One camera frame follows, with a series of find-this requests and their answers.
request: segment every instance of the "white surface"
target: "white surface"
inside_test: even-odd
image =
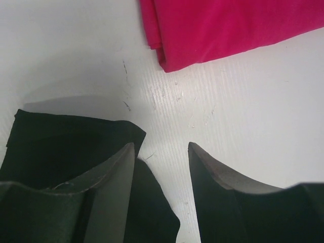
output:
[[[1,0],[0,36],[2,157],[18,108],[130,120],[177,242],[199,242],[189,141],[264,183],[324,181],[324,29],[170,74],[136,0]]]

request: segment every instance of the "folded red cloth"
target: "folded red cloth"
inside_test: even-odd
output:
[[[324,0],[140,0],[165,72],[324,27]]]

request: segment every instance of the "red cloth corner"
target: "red cloth corner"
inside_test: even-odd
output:
[[[165,72],[324,27],[324,0],[140,0]]]

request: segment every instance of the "pink fabric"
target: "pink fabric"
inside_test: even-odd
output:
[[[165,72],[324,27],[324,0],[140,0]]]

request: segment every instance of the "painted wooden surface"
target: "painted wooden surface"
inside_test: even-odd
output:
[[[199,242],[189,141],[267,184],[324,181],[324,29],[169,74],[136,0],[2,0],[0,34],[2,158],[18,108],[130,120],[179,243]]]

